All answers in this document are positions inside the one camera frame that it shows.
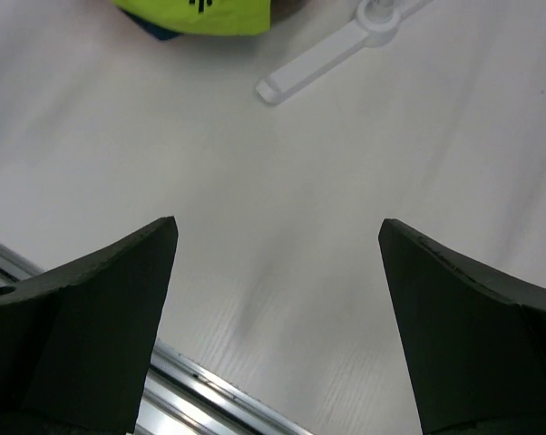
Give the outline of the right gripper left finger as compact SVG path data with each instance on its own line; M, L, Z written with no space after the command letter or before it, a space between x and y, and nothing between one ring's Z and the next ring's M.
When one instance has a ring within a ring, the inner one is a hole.
M162 217L0 287L0 434L134 431L178 236Z

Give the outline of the lime green shorts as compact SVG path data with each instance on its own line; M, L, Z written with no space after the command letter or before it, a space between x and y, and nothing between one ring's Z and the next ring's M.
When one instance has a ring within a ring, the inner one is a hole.
M116 0L114 5L147 23L181 34L262 34L271 26L269 0Z

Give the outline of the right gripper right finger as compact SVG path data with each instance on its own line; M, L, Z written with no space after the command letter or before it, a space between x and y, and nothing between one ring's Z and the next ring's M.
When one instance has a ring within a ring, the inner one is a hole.
M378 241L425 434L546 434L546 288L397 219Z

